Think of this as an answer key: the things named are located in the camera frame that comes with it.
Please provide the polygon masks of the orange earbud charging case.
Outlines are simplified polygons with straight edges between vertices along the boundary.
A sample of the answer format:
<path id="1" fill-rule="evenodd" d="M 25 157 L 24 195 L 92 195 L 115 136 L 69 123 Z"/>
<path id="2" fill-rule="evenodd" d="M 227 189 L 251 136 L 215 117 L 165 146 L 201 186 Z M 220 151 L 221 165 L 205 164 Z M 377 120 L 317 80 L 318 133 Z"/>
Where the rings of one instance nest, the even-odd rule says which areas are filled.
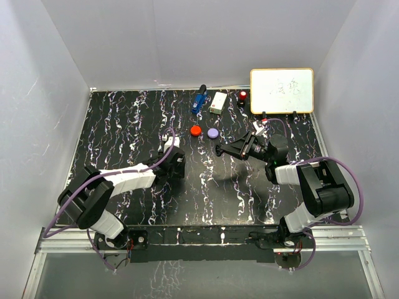
<path id="1" fill-rule="evenodd" d="M 201 127 L 198 126 L 198 125 L 192 126 L 192 127 L 190 128 L 190 134 L 191 134 L 192 136 L 199 136 L 200 134 L 202 134 L 202 129 L 201 129 Z"/>

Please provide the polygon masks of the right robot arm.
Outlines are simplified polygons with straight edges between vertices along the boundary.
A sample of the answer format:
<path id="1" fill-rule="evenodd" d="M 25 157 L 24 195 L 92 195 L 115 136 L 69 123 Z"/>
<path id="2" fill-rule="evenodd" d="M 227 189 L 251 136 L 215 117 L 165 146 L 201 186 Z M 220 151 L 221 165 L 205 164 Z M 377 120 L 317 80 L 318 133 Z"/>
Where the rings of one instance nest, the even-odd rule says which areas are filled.
<path id="1" fill-rule="evenodd" d="M 297 185 L 303 203 L 290 214 L 283 216 L 277 230 L 270 233 L 252 232 L 249 238 L 292 247 L 309 231 L 312 224 L 354 204 L 353 192 L 337 162 L 320 158 L 313 162 L 289 164 L 288 140 L 283 135 L 273 135 L 266 145 L 247 132 L 231 143 L 215 146 L 217 156 L 228 154 L 236 159 L 256 158 L 265 163 L 267 180 L 275 185 Z"/>

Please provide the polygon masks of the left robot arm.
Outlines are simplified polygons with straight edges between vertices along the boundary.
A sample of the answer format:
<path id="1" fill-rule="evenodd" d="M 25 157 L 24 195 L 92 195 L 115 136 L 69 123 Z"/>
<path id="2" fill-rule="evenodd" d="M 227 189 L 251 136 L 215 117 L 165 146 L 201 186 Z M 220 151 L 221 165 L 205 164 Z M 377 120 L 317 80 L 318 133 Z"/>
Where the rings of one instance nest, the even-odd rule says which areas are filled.
<path id="1" fill-rule="evenodd" d="M 86 166 L 62 191 L 57 202 L 79 229 L 94 230 L 103 235 L 109 246 L 121 249 L 128 243 L 129 229 L 106 210 L 109 200 L 125 192 L 184 177 L 185 152 L 171 146 L 165 154 L 127 168 L 98 170 Z"/>

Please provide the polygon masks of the white rectangular box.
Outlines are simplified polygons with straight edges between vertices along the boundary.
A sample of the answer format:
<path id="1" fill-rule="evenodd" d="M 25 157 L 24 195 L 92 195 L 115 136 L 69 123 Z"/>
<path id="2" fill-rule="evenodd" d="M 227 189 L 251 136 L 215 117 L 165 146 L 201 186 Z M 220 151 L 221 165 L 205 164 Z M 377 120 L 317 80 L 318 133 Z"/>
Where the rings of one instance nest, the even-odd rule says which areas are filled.
<path id="1" fill-rule="evenodd" d="M 226 93 L 222 92 L 216 92 L 213 97 L 213 101 L 211 102 L 211 105 L 209 106 L 209 111 L 211 113 L 220 115 L 224 109 L 224 104 L 227 98 Z"/>

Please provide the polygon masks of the red emergency stop button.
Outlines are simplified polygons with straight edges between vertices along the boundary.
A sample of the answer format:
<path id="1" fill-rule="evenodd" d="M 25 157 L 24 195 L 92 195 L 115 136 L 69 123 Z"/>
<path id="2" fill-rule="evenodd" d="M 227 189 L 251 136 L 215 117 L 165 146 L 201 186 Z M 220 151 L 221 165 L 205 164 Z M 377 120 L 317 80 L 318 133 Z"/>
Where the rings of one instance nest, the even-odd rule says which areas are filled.
<path id="1" fill-rule="evenodd" d="M 239 97 L 238 97 L 238 105 L 244 106 L 246 103 L 246 99 L 247 99 L 247 92 L 244 90 L 240 91 Z"/>

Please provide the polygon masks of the blue black stapler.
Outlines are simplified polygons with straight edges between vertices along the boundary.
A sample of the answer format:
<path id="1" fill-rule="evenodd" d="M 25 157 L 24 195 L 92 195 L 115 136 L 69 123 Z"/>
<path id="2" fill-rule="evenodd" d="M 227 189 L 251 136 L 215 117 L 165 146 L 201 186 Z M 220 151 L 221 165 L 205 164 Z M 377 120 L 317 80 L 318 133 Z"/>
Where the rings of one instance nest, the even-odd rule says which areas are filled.
<path id="1" fill-rule="evenodd" d="M 196 93 L 195 100 L 191 107 L 192 113 L 197 114 L 200 112 L 201 107 L 203 106 L 203 103 L 205 102 L 207 96 L 208 96 L 207 87 L 205 84 L 202 84 L 198 92 Z"/>

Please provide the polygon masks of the white whiteboard wooden frame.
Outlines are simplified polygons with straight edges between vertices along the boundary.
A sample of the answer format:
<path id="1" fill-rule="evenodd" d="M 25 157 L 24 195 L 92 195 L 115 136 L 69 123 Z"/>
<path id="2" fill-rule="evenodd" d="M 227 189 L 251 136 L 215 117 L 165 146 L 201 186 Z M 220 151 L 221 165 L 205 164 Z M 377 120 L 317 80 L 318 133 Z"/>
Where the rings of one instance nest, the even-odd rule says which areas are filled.
<path id="1" fill-rule="evenodd" d="M 250 72 L 250 108 L 254 115 L 312 113 L 312 68 L 253 69 Z"/>

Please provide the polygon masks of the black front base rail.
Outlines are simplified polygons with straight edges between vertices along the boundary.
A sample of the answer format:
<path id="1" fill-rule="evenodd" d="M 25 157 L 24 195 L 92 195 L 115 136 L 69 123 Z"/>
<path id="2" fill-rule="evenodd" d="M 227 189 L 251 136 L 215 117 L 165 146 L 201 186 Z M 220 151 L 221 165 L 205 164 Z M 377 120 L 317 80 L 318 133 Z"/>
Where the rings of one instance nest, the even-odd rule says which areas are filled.
<path id="1" fill-rule="evenodd" d="M 131 225 L 121 246 L 102 234 L 94 242 L 106 255 L 125 255 L 131 263 L 160 261 L 255 260 L 273 263 L 275 254 L 313 247 L 303 233 L 285 233 L 278 225 Z"/>

